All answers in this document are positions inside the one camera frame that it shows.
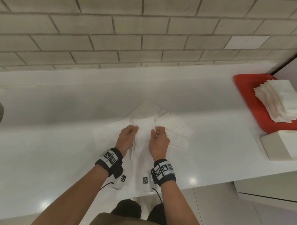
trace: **red tray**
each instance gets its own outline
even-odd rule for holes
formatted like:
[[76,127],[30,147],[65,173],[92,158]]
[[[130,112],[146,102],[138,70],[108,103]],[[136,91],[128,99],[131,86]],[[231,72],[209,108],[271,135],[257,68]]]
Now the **red tray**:
[[267,73],[238,74],[233,78],[240,94],[262,130],[268,134],[279,130],[297,130],[297,120],[293,120],[292,123],[275,123],[270,118],[265,106],[255,96],[254,88],[260,86],[260,84],[263,84],[267,80],[277,80],[274,76]]

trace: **forearm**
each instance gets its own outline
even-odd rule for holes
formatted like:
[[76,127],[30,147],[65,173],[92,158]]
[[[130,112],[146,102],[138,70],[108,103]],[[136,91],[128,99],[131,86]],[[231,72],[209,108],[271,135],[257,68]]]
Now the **forearm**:
[[199,225],[175,181],[162,184],[161,191],[168,225]]
[[107,177],[105,169],[94,166],[50,204],[32,225],[79,225]]

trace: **hand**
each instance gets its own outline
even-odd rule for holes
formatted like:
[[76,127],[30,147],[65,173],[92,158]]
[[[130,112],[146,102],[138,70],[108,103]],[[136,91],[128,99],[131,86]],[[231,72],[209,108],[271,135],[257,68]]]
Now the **hand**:
[[166,158],[166,152],[169,145],[169,138],[165,133],[165,127],[157,126],[156,130],[151,130],[151,140],[149,142],[149,152],[154,162]]
[[123,155],[126,156],[129,148],[132,147],[135,134],[138,131],[138,126],[129,125],[122,129],[118,141],[116,142],[115,148],[117,148]]

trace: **leg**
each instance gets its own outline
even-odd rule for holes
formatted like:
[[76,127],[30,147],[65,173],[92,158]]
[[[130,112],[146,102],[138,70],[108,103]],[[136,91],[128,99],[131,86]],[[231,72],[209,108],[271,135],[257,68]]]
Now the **leg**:
[[140,219],[141,206],[131,199],[125,199],[120,201],[116,208],[112,210],[110,214]]
[[148,216],[147,221],[167,225],[163,203],[156,205]]

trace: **cable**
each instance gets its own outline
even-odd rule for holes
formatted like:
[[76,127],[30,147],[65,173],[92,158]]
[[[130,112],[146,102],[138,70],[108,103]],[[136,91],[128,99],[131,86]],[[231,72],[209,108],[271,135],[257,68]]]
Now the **cable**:
[[107,186],[107,185],[109,185],[109,184],[114,184],[114,182],[107,183],[107,184],[104,185],[99,191],[101,191],[105,186]]
[[[159,195],[158,191],[155,188],[152,188],[152,189],[155,190],[157,192],[157,194]],[[160,195],[159,195],[159,198],[160,198],[161,203],[163,203]]]

